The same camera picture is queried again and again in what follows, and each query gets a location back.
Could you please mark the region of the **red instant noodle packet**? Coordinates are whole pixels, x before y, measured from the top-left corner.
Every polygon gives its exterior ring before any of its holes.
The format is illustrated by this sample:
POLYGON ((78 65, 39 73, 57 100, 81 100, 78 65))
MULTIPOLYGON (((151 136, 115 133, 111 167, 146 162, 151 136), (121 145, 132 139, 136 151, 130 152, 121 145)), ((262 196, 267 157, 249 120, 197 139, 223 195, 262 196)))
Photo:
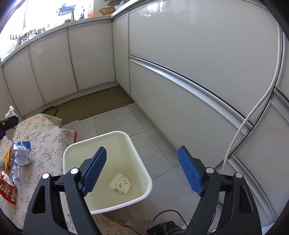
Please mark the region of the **red instant noodle packet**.
POLYGON ((1 196, 11 205, 16 205, 16 187, 4 170, 1 170, 1 196))

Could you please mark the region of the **wicker basket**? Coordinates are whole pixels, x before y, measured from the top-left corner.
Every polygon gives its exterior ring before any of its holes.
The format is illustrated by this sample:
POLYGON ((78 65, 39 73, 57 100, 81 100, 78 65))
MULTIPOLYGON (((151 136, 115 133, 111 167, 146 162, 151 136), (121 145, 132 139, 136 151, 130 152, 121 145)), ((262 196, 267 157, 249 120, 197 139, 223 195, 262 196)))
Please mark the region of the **wicker basket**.
POLYGON ((114 13, 116 9, 115 9, 115 6, 106 6, 106 7, 100 8, 98 11, 102 16, 106 16, 106 15, 111 15, 112 13, 114 13))

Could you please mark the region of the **brown floor mat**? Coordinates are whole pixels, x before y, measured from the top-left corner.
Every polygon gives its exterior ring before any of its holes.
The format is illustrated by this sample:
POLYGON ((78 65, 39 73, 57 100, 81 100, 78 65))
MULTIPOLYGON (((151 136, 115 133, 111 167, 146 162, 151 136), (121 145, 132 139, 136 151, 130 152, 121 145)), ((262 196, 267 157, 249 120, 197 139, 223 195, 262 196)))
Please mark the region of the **brown floor mat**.
POLYGON ((133 99, 121 86, 115 86, 50 106, 42 113, 62 119, 65 125, 133 103, 133 99))

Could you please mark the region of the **white plastic trash bin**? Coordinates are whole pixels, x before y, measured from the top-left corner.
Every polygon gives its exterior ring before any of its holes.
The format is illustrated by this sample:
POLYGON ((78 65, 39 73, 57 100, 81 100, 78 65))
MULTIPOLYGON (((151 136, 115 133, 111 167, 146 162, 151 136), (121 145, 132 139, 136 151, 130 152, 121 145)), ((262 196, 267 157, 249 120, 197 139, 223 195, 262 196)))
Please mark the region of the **white plastic trash bin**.
POLYGON ((63 155, 64 172, 80 167, 100 147, 106 149, 107 160, 93 191, 85 196, 90 213, 115 211, 148 197, 152 190, 152 179, 129 135, 122 131, 109 132, 67 147, 63 155), (118 173, 130 181, 131 187, 126 194, 110 188, 118 173))

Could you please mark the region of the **bluish tissue ball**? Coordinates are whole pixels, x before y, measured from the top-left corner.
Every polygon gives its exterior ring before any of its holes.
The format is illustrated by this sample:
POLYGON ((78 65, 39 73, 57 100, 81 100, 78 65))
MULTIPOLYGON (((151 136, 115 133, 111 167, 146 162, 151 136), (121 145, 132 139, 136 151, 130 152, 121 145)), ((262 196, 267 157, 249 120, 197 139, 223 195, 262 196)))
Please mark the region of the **bluish tissue ball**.
POLYGON ((25 147, 24 145, 20 145, 15 152, 14 161, 20 166, 28 165, 31 162, 29 154, 30 150, 27 149, 27 147, 25 147))

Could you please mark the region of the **blue white milk carton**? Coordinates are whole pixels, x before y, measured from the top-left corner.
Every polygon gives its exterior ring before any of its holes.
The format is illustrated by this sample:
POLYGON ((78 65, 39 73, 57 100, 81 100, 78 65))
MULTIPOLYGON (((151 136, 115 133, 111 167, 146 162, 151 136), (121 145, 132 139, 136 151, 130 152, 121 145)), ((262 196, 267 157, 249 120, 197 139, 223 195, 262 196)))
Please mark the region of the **blue white milk carton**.
POLYGON ((13 144, 12 144, 12 150, 13 151, 17 151, 19 147, 25 147, 26 149, 31 150, 30 141, 13 142, 13 144))

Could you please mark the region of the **floral tablecloth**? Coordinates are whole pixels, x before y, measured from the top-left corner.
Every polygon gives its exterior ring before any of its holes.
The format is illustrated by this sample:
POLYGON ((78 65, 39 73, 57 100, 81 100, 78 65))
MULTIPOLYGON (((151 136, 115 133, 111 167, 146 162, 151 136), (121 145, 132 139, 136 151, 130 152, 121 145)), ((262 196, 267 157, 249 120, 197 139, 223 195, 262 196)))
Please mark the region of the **floral tablecloth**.
MULTIPOLYGON (((77 141, 78 132, 63 129, 61 124, 60 118, 38 114, 16 126, 13 140, 30 142, 31 162, 29 165, 21 166, 21 182, 16 186, 16 205, 11 205, 1 196, 1 210, 18 229, 23 228, 30 199, 42 175, 46 172, 52 176, 61 175, 64 151, 77 141)), ((65 194, 60 193, 60 195, 65 223, 68 225, 69 232, 77 234, 65 201, 65 194)), ((103 214, 93 215, 93 219, 100 226, 102 234, 138 234, 131 226, 112 220, 103 214)))

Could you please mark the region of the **crushed clear plastic bottle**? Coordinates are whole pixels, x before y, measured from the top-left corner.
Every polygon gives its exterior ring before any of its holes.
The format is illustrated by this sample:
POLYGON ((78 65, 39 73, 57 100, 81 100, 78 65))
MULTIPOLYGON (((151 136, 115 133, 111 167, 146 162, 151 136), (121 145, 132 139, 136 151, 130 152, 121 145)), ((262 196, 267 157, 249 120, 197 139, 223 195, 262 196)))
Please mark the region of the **crushed clear plastic bottle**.
POLYGON ((16 157, 11 162, 11 177, 15 186, 21 187, 23 185, 23 162, 16 157))

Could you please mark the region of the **tissue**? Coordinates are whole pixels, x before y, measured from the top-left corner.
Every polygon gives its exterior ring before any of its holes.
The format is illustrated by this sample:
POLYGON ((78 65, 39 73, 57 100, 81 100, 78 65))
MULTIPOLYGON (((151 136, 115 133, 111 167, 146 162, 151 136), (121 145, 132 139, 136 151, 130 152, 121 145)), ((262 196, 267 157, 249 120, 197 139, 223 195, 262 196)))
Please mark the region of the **tissue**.
POLYGON ((130 190, 131 183, 127 177, 123 176, 120 173, 117 173, 111 181, 109 187, 114 191, 126 194, 130 190))

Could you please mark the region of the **yellow snack wrapper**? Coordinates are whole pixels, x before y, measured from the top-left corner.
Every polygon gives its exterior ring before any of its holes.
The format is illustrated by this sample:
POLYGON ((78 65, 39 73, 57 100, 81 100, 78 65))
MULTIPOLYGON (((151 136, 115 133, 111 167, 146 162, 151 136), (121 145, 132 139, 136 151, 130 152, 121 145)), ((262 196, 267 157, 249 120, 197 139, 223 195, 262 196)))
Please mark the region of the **yellow snack wrapper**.
POLYGON ((5 156, 4 156, 4 170, 7 172, 8 169, 9 169, 9 163, 10 163, 10 155, 11 155, 11 151, 12 151, 12 148, 10 147, 5 156))

